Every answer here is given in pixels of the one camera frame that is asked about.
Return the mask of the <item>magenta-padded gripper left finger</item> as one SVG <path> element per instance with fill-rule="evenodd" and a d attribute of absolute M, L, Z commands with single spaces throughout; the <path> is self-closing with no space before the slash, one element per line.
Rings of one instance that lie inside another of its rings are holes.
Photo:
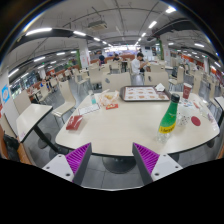
<path fill-rule="evenodd" d="M 43 170 L 80 185 L 91 154 L 91 144 L 87 143 L 67 155 L 56 155 L 43 167 Z"/>

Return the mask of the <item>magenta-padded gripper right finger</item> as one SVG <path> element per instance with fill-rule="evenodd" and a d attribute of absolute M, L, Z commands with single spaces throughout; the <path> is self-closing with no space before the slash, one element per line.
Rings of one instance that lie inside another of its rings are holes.
<path fill-rule="evenodd" d="M 182 169 L 168 154 L 157 154 L 137 143 L 133 144 L 132 153 L 145 185 Z"/>

